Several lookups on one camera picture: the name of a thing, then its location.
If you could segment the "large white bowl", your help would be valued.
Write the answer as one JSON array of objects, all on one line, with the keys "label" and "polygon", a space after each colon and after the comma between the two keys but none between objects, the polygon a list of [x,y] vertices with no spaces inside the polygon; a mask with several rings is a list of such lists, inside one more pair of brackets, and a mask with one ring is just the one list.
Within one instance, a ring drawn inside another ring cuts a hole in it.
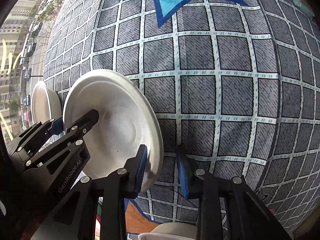
[{"label": "large white bowl", "polygon": [[64,108],[65,128],[90,110],[98,122],[84,135],[91,155],[83,172],[92,179],[108,176],[148,149],[141,191],[153,187],[163,164],[163,139],[156,115],[143,93],[125,76],[106,69],[87,72],[72,85]]}]

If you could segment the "small yellow sponge packet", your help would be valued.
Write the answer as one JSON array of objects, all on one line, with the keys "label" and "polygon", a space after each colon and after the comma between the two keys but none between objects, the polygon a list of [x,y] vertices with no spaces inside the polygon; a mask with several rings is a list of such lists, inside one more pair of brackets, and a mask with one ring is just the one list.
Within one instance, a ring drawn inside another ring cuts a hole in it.
[{"label": "small yellow sponge packet", "polygon": [[294,5],[299,8],[308,18],[312,19],[315,14],[306,0],[292,0]]}]

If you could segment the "grey checked tablecloth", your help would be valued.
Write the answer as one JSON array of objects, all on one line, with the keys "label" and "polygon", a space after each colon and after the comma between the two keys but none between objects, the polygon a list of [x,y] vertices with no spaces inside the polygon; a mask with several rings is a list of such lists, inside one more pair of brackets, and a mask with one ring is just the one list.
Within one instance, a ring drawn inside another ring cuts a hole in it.
[{"label": "grey checked tablecloth", "polygon": [[95,69],[127,76],[148,99],[164,158],[129,204],[142,225],[197,221],[175,161],[246,183],[292,232],[319,201],[319,28],[292,0],[191,0],[161,27],[153,0],[66,0],[44,81],[60,101]]}]

